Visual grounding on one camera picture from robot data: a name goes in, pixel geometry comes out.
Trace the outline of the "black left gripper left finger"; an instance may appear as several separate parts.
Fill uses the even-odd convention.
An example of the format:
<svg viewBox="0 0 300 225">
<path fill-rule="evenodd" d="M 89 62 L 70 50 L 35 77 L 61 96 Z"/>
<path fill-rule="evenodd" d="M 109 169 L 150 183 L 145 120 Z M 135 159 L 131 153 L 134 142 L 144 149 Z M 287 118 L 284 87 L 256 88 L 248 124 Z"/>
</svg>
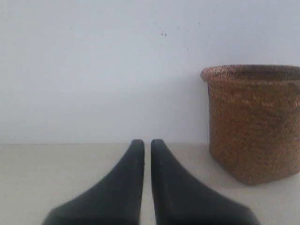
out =
<svg viewBox="0 0 300 225">
<path fill-rule="evenodd" d="M 76 198 L 52 209 L 45 225 L 138 225 L 143 195 L 145 146 L 132 140 L 114 168 Z"/>
</svg>

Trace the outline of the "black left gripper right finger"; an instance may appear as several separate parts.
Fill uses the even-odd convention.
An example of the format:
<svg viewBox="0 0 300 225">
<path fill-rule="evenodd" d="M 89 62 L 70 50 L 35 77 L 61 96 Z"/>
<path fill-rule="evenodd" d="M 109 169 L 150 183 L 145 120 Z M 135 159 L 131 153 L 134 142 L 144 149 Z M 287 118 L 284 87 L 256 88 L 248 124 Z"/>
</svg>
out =
<svg viewBox="0 0 300 225">
<path fill-rule="evenodd" d="M 191 175 L 165 142 L 151 142 L 151 184 L 158 225 L 256 225 L 250 208 Z"/>
</svg>

